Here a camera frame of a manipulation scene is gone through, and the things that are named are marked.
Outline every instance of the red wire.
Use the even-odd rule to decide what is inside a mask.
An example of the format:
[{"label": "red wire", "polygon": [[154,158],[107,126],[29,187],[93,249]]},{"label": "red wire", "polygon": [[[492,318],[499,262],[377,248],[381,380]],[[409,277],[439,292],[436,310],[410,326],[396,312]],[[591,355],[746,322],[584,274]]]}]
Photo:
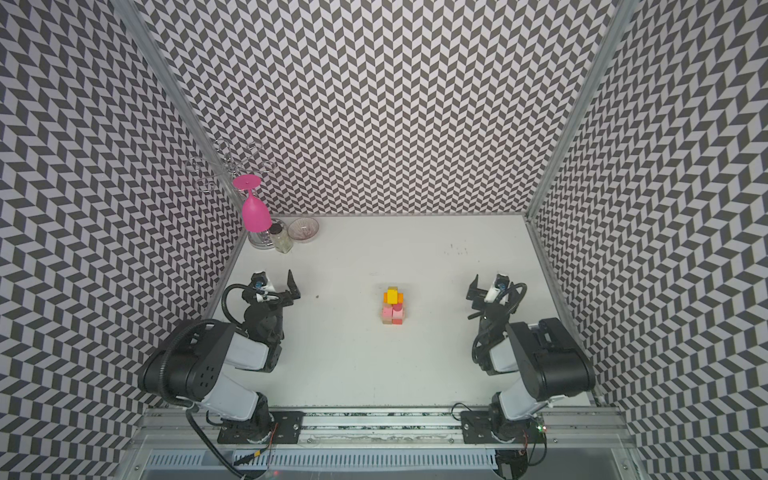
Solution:
[{"label": "red wire", "polygon": [[272,429],[272,435],[270,435],[270,444],[266,446],[266,449],[270,451],[269,456],[266,457],[266,469],[270,469],[270,460],[272,459],[272,439],[275,437],[275,432],[277,431],[278,423],[275,422],[275,428]]}]

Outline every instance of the vent grille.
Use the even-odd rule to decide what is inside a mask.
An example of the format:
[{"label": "vent grille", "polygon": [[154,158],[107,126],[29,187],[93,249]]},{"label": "vent grille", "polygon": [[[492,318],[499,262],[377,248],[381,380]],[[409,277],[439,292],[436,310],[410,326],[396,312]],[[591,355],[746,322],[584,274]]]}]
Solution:
[{"label": "vent grille", "polygon": [[147,470],[159,468],[198,467],[203,464],[205,451],[155,450],[147,460]]},{"label": "vent grille", "polygon": [[[253,451],[236,450],[235,460]],[[268,453],[241,465],[243,470],[266,468]],[[270,468],[313,472],[374,472],[380,470],[495,469],[495,451],[485,449],[280,449],[272,452]],[[223,468],[206,450],[154,450],[147,470]]]}]

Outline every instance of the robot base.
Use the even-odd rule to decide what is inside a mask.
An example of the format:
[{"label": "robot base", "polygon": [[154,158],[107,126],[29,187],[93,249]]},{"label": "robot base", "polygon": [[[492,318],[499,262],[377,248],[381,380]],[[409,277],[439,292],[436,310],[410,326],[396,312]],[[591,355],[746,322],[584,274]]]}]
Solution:
[{"label": "robot base", "polygon": [[270,414],[266,396],[259,394],[259,401],[250,419],[243,422],[222,418],[217,442],[224,445],[267,444],[275,430],[272,443],[296,444],[301,433],[303,412],[275,412]]},{"label": "robot base", "polygon": [[[295,445],[299,442],[299,435],[301,434],[301,422],[304,419],[304,412],[274,412],[275,422],[277,423],[277,430],[275,436],[272,438],[272,443],[277,445]],[[217,442],[223,445],[253,445],[254,443],[267,444],[270,441],[270,432],[272,431],[273,423],[270,423],[270,427],[266,431],[266,435],[262,435],[259,439],[257,437],[260,433],[256,433],[249,429],[240,429],[238,425],[232,427],[222,427],[219,431],[219,438]]]},{"label": "robot base", "polygon": [[489,412],[482,410],[464,411],[459,413],[462,420],[462,436],[466,445],[482,445],[488,443],[523,445],[525,436],[528,443],[543,442],[541,433],[536,428],[533,419],[507,420],[500,430],[493,429],[493,420]]}]

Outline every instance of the yellow block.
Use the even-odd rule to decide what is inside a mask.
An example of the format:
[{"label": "yellow block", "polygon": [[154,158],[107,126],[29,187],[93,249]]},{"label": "yellow block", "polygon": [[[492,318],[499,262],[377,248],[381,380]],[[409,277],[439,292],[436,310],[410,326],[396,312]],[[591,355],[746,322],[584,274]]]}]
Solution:
[{"label": "yellow block", "polygon": [[386,291],[386,302],[389,305],[394,305],[397,303],[397,287],[391,286]]}]

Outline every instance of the pink block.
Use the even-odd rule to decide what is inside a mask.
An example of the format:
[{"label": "pink block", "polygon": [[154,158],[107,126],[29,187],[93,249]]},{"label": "pink block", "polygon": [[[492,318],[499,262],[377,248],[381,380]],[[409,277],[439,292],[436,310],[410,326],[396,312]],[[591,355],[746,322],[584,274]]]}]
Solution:
[{"label": "pink block", "polygon": [[405,316],[403,315],[402,311],[402,303],[398,303],[396,305],[392,306],[392,318],[393,319],[403,319]]}]

